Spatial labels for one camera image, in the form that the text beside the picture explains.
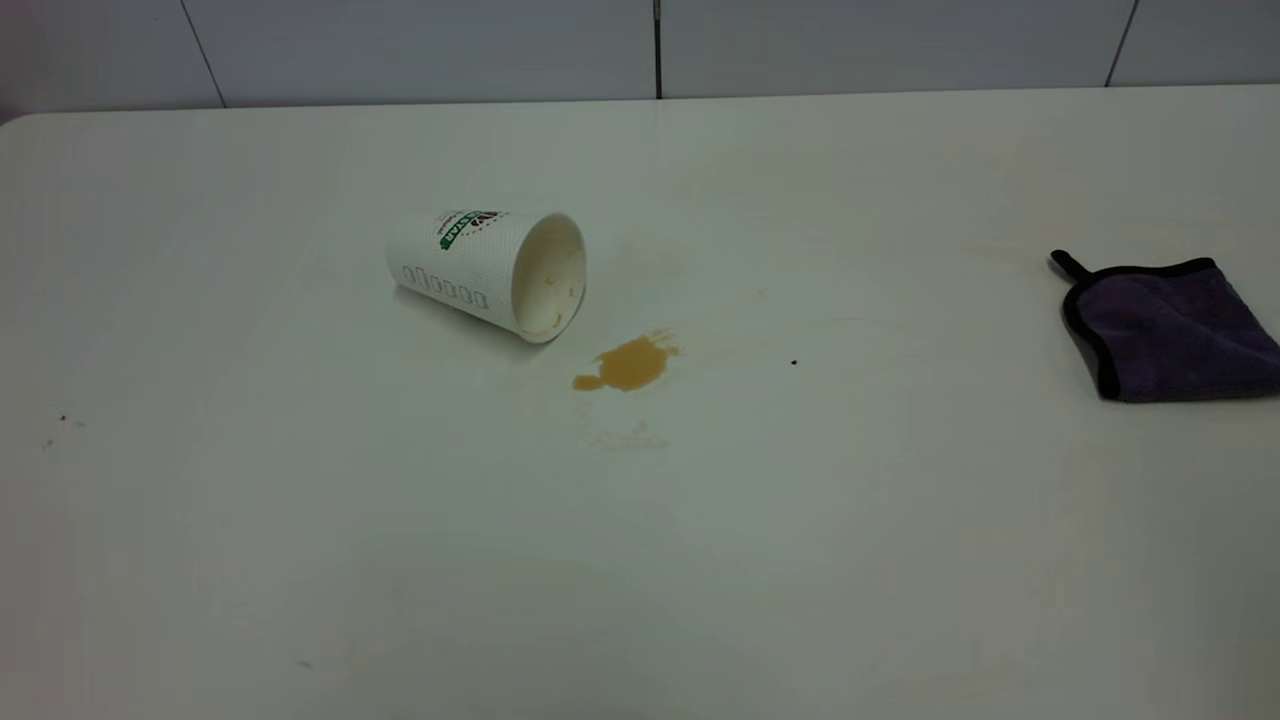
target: white table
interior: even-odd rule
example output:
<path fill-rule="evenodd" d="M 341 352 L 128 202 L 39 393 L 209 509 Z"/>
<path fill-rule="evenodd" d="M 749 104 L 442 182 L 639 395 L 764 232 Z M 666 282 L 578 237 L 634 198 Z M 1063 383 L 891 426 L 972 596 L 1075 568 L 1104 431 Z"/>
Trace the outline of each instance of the white table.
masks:
<path fill-rule="evenodd" d="M 1098 400 L 1046 256 L 1280 331 L 1277 188 L 1280 87 L 19 119 L 0 715 L 1275 716 L 1280 402 Z M 453 206 L 559 340 L 394 290 Z"/>

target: white paper cup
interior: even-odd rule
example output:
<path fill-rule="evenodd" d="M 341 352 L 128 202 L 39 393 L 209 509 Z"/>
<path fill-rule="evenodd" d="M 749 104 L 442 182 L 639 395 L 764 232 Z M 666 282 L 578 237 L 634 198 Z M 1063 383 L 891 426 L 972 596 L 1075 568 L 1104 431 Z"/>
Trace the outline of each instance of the white paper cup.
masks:
<path fill-rule="evenodd" d="M 586 249 L 563 213 L 453 210 L 404 220 L 387 241 L 396 282 L 529 342 L 547 342 L 577 313 Z"/>

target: purple cloth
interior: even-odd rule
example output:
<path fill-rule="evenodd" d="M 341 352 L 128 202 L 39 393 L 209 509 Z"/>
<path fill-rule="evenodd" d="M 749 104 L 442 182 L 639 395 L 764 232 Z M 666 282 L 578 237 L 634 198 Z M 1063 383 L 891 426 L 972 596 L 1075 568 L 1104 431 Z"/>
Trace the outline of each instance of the purple cloth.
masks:
<path fill-rule="evenodd" d="M 1102 397 L 1160 402 L 1280 393 L 1280 346 L 1208 258 L 1096 273 L 1061 250 L 1052 258 L 1076 279 L 1062 310 L 1098 355 Z"/>

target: coffee stain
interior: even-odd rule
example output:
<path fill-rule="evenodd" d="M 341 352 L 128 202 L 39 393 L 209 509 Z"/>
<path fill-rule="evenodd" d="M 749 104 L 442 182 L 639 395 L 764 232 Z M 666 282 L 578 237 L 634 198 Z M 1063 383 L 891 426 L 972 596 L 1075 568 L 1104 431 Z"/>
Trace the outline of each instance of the coffee stain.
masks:
<path fill-rule="evenodd" d="M 643 388 L 667 372 L 668 357 L 678 357 L 681 352 L 678 346 L 671 345 L 671 331 L 643 334 L 598 355 L 598 374 L 577 375 L 573 389 L 594 391 L 609 386 L 631 392 Z"/>
<path fill-rule="evenodd" d="M 603 387 L 604 380 L 594 375 L 586 377 L 599 380 Z M 671 445 L 667 438 L 649 432 L 649 423 L 644 420 L 637 420 L 630 432 L 611 432 L 595 427 L 591 423 L 591 402 L 585 398 L 575 401 L 573 424 L 577 427 L 577 432 L 582 436 L 582 441 L 588 447 L 604 452 L 663 450 Z"/>

